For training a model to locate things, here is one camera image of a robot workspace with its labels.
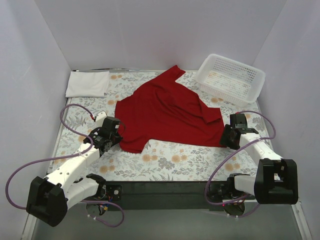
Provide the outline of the red t-shirt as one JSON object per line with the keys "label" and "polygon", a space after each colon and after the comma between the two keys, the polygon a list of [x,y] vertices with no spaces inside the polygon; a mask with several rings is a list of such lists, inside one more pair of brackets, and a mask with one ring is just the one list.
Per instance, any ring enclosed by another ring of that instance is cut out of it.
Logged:
{"label": "red t-shirt", "polygon": [[221,111],[177,83],[184,74],[175,65],[117,102],[115,117],[123,123],[119,128],[122,150],[141,153],[149,140],[220,147]]}

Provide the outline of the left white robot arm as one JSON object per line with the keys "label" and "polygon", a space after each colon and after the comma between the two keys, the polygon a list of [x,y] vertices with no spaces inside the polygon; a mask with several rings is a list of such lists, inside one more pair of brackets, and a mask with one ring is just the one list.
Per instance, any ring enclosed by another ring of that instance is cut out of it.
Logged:
{"label": "left white robot arm", "polygon": [[115,199],[102,176],[91,173],[81,177],[88,166],[122,140],[118,133],[119,119],[97,117],[96,123],[97,127],[84,139],[74,157],[44,178],[37,176],[32,180],[26,204],[30,215],[55,227],[78,203],[102,207]]}

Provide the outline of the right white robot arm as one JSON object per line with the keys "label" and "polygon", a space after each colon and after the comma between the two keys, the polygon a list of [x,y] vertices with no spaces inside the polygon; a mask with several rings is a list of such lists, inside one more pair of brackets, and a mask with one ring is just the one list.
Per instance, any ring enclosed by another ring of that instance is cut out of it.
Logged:
{"label": "right white robot arm", "polygon": [[276,154],[257,130],[249,128],[244,113],[230,115],[220,144],[231,150],[244,150],[257,165],[253,175],[232,173],[226,192],[232,199],[243,194],[255,197],[259,204],[294,205],[298,202],[298,171],[293,159]]}

